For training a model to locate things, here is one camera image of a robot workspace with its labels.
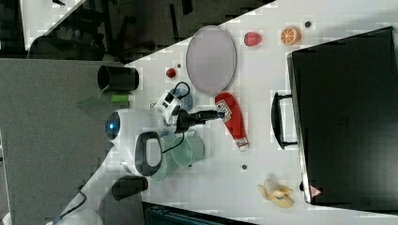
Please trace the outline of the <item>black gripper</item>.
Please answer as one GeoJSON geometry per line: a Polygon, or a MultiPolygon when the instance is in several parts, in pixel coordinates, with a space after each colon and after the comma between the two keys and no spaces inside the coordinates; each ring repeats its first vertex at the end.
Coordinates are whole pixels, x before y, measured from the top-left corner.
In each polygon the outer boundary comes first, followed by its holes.
{"type": "MultiPolygon", "coordinates": [[[[215,120],[224,118],[223,112],[214,110],[200,111],[199,115],[202,120],[215,120]]],[[[199,120],[193,114],[189,114],[185,110],[181,110],[176,121],[176,134],[184,133],[188,131],[190,127],[194,127],[198,124],[199,120]]]]}

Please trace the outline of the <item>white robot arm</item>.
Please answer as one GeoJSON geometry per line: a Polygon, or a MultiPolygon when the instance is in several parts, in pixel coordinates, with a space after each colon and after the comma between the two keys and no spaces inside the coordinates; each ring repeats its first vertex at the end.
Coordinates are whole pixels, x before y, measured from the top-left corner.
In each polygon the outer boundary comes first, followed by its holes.
{"type": "Polygon", "coordinates": [[[161,160],[153,166],[148,163],[146,149],[150,140],[158,142],[162,154],[161,137],[185,133],[190,127],[223,118],[223,112],[214,110],[188,113],[179,107],[170,112],[122,109],[109,115],[105,122],[105,134],[132,174],[151,176],[161,167],[161,160]]]}

